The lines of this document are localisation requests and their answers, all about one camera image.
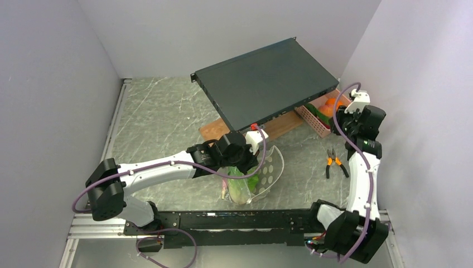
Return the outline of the green fake lettuce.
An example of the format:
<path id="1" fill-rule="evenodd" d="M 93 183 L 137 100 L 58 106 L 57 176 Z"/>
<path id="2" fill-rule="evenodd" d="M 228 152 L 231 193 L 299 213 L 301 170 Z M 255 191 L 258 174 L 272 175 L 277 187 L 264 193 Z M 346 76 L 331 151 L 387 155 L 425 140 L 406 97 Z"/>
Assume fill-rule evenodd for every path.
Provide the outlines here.
<path id="1" fill-rule="evenodd" d="M 256 194 L 258 174 L 245 179 L 226 179 L 224 197 L 234 204 L 247 204 Z"/>

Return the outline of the red orange fake peach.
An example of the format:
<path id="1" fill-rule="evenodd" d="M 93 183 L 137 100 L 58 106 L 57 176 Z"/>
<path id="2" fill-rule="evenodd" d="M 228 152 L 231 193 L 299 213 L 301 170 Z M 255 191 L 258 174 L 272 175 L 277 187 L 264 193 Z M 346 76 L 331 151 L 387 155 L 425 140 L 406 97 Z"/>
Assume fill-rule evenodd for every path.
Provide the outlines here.
<path id="1" fill-rule="evenodd" d="M 334 113 L 334 106 L 324 104 L 324 105 L 319 106 L 317 110 L 320 112 L 321 115 L 327 118 L 331 118 Z"/>

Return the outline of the clear zip top bag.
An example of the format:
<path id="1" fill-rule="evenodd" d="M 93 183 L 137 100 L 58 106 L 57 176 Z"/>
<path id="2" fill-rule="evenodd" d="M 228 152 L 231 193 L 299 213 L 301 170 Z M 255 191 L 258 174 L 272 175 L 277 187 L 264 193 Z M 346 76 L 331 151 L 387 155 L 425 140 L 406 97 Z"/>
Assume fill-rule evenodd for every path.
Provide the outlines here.
<path id="1" fill-rule="evenodd" d="M 256 174 L 259 176 L 259 182 L 256 186 L 255 196 L 247 203 L 253 203 L 257 200 L 265 198 L 271 190 L 271 187 L 278 181 L 283 174 L 285 162 L 279 148 L 273 145 L 267 152 L 263 166 Z M 228 201 L 225 195 L 226 178 L 222 180 L 223 186 L 221 191 L 221 199 Z"/>

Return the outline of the orange fake fruit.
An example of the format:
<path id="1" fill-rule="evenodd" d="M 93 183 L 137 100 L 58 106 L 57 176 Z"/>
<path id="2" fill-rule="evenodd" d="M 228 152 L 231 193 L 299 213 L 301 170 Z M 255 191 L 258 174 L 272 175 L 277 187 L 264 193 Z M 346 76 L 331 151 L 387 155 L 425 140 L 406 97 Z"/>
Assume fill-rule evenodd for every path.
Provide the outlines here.
<path id="1" fill-rule="evenodd" d="M 329 107 L 335 107 L 336 109 L 338 109 L 341 105 L 343 105 L 343 102 L 341 102 L 341 101 L 336 101 L 335 98 L 329 98 L 329 99 L 325 102 L 325 105 L 326 105 L 326 106 L 329 106 Z"/>

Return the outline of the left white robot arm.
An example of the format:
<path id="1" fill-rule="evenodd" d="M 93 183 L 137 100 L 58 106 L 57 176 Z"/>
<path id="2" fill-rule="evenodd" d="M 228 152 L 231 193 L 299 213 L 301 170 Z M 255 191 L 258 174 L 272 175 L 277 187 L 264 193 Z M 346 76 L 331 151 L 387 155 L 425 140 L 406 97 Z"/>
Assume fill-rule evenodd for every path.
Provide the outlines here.
<path id="1" fill-rule="evenodd" d="M 219 169 L 227 167 L 237 168 L 246 179 L 255 173 L 252 168 L 260 169 L 258 157 L 265 156 L 267 140 L 264 130 L 231 131 L 161 159 L 134 164 L 105 159 L 85 183 L 92 218 L 125 219 L 145 234 L 154 234 L 161 224 L 157 206 L 135 198 L 135 192 L 169 181 L 220 175 Z"/>

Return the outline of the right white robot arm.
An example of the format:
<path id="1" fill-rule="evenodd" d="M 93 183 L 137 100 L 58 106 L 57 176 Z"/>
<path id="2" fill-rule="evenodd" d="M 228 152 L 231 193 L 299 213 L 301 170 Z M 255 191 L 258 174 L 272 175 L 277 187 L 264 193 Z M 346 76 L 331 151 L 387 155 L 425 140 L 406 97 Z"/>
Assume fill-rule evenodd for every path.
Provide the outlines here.
<path id="1" fill-rule="evenodd" d="M 340 262 L 353 259 L 367 264 L 388 237 L 389 227 L 380 220 L 377 201 L 382 145 L 376 138 L 385 117 L 376 106 L 353 112 L 340 106 L 330 120 L 332 132 L 346 140 L 349 198 L 344 209 L 326 203 L 308 215 L 311 230 L 325 231 L 324 236 L 306 240 L 312 254 L 326 257 L 331 251 Z"/>

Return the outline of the brown wooden board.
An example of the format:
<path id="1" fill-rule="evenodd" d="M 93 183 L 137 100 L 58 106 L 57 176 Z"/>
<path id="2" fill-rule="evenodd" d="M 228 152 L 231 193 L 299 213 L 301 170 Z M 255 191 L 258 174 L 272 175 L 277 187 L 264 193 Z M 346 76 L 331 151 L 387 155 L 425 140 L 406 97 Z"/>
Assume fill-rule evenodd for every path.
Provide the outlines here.
<path id="1" fill-rule="evenodd" d="M 261 126 L 261 129 L 264 129 L 264 131 L 269 135 L 270 140 L 273 141 L 302 124 L 303 120 L 297 115 L 297 113 L 290 111 L 264 123 Z M 218 140 L 222 135 L 229 131 L 227 125 L 221 118 L 199 128 L 199 132 L 205 141 L 212 139 Z"/>

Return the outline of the pink perforated plastic tray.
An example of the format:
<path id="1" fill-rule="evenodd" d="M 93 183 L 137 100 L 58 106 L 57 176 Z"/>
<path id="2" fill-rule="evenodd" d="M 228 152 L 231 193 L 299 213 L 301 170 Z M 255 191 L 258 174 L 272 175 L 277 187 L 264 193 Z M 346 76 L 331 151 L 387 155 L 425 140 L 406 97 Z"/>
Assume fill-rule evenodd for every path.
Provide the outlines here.
<path id="1" fill-rule="evenodd" d="M 326 103 L 326 101 L 330 98 L 336 98 L 339 95 L 339 90 L 335 89 L 332 92 L 329 92 L 321 97 L 318 97 L 312 101 L 309 102 L 309 104 L 312 104 L 314 107 L 319 107 L 323 104 Z M 326 127 L 324 123 L 322 123 L 318 117 L 316 117 L 311 111 L 309 111 L 304 105 L 295 108 L 295 111 L 301 116 L 302 119 L 304 119 L 308 125 L 322 138 L 326 137 L 329 135 L 330 129 Z"/>

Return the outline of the dark rack server chassis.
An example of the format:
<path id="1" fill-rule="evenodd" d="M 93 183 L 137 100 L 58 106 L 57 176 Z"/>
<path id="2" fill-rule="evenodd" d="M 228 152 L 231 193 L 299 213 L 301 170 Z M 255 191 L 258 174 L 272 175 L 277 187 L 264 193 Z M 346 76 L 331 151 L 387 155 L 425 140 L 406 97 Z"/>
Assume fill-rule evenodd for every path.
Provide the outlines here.
<path id="1" fill-rule="evenodd" d="M 338 80 L 289 38 L 190 75 L 230 131 L 262 126 L 336 89 Z"/>

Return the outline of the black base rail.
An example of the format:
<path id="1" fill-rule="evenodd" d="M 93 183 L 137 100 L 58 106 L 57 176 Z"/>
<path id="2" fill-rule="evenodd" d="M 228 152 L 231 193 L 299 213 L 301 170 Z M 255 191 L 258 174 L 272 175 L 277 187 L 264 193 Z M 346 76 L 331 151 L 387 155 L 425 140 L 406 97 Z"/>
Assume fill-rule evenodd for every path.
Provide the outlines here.
<path id="1" fill-rule="evenodd" d="M 186 246 L 303 246 L 326 231 L 330 222 L 318 215 L 320 205 L 305 209 L 161 211 L 158 222 L 137 227 L 126 221 L 124 235 L 155 235 L 165 249 Z"/>

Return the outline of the aluminium frame rail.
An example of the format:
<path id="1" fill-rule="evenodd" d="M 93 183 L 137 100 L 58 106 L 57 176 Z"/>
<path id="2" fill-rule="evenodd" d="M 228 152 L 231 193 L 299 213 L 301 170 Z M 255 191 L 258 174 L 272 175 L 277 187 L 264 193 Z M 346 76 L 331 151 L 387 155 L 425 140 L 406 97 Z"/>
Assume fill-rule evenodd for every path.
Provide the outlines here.
<path id="1" fill-rule="evenodd" d="M 118 218 L 97 222 L 91 214 L 74 214 L 59 267 L 72 267 L 80 240 L 124 238 L 125 224 L 125 220 Z"/>

